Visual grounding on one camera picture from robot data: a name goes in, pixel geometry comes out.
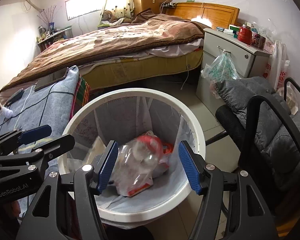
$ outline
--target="red jar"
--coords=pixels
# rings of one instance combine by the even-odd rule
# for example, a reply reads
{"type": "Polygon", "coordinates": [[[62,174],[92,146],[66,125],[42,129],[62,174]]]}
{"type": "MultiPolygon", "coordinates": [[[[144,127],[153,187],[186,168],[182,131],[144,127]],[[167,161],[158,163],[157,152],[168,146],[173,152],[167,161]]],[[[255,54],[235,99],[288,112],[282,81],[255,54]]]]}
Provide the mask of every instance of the red jar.
{"type": "Polygon", "coordinates": [[[239,30],[238,40],[245,44],[251,45],[252,42],[252,31],[247,25],[242,25],[239,30]]]}

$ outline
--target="nightstand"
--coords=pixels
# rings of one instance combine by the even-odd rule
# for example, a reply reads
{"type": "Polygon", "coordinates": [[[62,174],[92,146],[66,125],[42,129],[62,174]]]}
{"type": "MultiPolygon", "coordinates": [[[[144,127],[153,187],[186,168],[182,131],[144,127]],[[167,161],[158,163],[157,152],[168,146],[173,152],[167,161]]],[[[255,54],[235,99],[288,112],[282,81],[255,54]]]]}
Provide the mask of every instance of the nightstand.
{"type": "MultiPolygon", "coordinates": [[[[221,31],[206,28],[204,29],[204,45],[203,59],[201,69],[204,69],[206,64],[211,65],[225,49],[230,52],[234,62],[236,71],[241,78],[262,76],[270,54],[248,46],[247,44],[225,34],[221,31]]],[[[205,106],[214,115],[216,110],[224,105],[222,99],[217,99],[210,91],[210,80],[203,78],[200,75],[197,97],[205,104],[205,106]]]]}

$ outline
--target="black armrest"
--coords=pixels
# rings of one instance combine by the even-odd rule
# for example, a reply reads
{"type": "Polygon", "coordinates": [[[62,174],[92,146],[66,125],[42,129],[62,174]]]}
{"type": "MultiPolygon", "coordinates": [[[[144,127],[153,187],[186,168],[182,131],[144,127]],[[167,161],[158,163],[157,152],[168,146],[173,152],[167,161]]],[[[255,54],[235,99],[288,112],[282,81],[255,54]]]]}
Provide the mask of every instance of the black armrest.
{"type": "Polygon", "coordinates": [[[283,93],[284,101],[287,101],[287,84],[288,84],[288,82],[290,82],[300,93],[299,85],[293,80],[293,78],[287,77],[284,81],[284,93],[283,93]]]}
{"type": "Polygon", "coordinates": [[[260,105],[264,101],[271,107],[274,113],[279,117],[282,124],[286,127],[287,131],[291,135],[300,153],[300,132],[296,127],[295,123],[292,121],[288,113],[280,105],[279,101],[277,101],[270,94],[263,94],[263,95],[253,96],[252,98],[250,98],[248,102],[246,129],[244,134],[244,141],[242,145],[241,155],[248,154],[250,152],[251,145],[254,144],[254,138],[256,136],[258,120],[259,120],[260,105]]]}

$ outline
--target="small table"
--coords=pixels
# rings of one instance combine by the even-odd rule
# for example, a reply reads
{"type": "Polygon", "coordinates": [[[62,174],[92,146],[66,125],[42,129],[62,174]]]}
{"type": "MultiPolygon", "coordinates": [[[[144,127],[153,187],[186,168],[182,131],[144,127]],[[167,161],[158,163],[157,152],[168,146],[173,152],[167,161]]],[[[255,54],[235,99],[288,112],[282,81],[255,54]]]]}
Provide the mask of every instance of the small table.
{"type": "Polygon", "coordinates": [[[66,39],[73,38],[72,27],[67,27],[65,29],[62,29],[56,33],[53,33],[49,37],[45,38],[43,41],[40,41],[38,43],[40,51],[43,52],[45,49],[50,47],[51,44],[53,44],[56,40],[59,39],[58,36],[66,36],[66,39]]]}

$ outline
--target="mattress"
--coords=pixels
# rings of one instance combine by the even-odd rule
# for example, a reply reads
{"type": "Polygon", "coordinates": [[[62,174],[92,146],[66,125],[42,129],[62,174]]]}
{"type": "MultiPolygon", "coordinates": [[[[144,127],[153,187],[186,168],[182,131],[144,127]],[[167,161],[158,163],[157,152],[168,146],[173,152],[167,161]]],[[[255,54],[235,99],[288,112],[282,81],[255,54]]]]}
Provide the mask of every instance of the mattress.
{"type": "Polygon", "coordinates": [[[135,80],[177,74],[198,67],[202,62],[203,48],[180,57],[125,58],[120,62],[99,65],[82,77],[91,91],[121,85],[135,80]]]}

